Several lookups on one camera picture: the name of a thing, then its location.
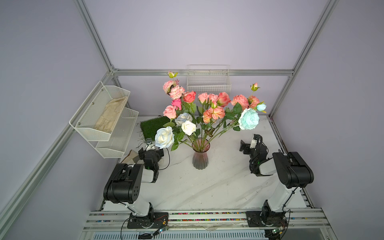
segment beige cloth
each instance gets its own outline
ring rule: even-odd
[[[118,121],[118,117],[124,108],[127,98],[127,96],[122,98],[114,98],[109,103],[107,103],[102,115],[99,117],[93,128],[102,132],[112,133],[112,130]]]

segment white wire basket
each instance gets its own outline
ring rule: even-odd
[[[115,121],[115,125],[112,127],[111,133],[94,129],[94,126],[102,115],[107,103],[114,98],[121,98],[124,96],[128,97],[129,94],[130,91],[128,90],[116,86],[105,86],[102,84],[102,88],[92,100],[92,103],[87,107],[77,124],[72,127],[87,141],[109,141],[117,122]]]
[[[219,94],[231,92],[229,65],[188,65],[187,91]]]
[[[78,117],[77,113],[70,120],[70,125],[103,157],[121,158],[127,149],[129,139],[135,126],[139,112],[123,108],[114,122],[110,133],[94,129],[105,106],[114,98],[127,97],[124,105],[127,104],[130,91],[116,87],[105,86],[99,82],[95,88],[100,87],[92,102],[89,104],[83,115]]]

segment artificial grass mat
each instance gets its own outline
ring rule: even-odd
[[[149,119],[140,123],[141,131],[143,132],[144,139],[152,138],[155,141],[156,132],[163,127],[164,124],[169,122],[168,117],[158,117]]]

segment light blue rose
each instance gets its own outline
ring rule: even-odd
[[[254,129],[259,124],[259,115],[251,108],[245,109],[239,118],[239,127],[242,130]]]
[[[175,119],[175,123],[176,123],[176,126],[181,126],[185,121],[190,121],[192,122],[192,116],[191,114],[189,113],[182,113],[180,114],[176,119]]]
[[[262,103],[262,104],[259,104],[259,105],[257,105],[256,106],[256,109],[258,110],[258,111],[264,111],[265,109],[266,109],[266,105],[264,104],[264,103]]]
[[[160,149],[169,147],[175,141],[175,134],[172,133],[171,127],[160,128],[155,136],[155,146]]]

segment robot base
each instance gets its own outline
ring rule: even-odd
[[[133,214],[129,216],[127,223],[128,229],[137,228],[160,228],[163,226],[163,221],[168,223],[167,212],[154,212],[152,204],[150,205],[148,215],[144,217],[135,217]]]
[[[249,227],[280,227],[282,222],[287,226],[285,213],[271,211],[267,200],[261,211],[247,211],[245,214]]]

